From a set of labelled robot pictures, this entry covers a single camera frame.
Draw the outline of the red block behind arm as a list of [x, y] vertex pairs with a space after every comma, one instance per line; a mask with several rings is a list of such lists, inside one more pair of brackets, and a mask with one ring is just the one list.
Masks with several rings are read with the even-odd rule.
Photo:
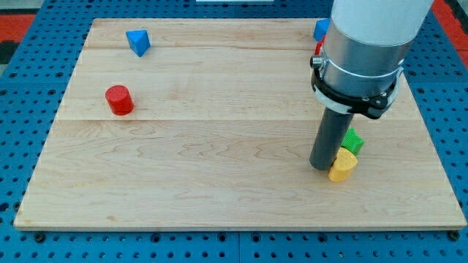
[[322, 45], [323, 45], [323, 43], [324, 43], [324, 41], [325, 41], [325, 38], [326, 38], [326, 36], [323, 35], [323, 36], [322, 36], [322, 39], [316, 44], [316, 47], [315, 47], [315, 50], [314, 50], [314, 54], [315, 54], [316, 56], [320, 54]]

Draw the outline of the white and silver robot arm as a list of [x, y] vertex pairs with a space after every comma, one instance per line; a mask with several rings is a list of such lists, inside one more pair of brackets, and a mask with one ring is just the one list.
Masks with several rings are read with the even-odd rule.
[[335, 0], [323, 51], [323, 81], [352, 97], [387, 90], [432, 0]]

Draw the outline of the blue block behind arm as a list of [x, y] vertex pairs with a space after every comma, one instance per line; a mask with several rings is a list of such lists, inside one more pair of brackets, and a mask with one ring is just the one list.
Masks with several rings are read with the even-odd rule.
[[330, 21], [330, 18], [325, 18], [316, 22], [313, 37], [317, 42], [321, 41], [322, 38], [327, 34]]

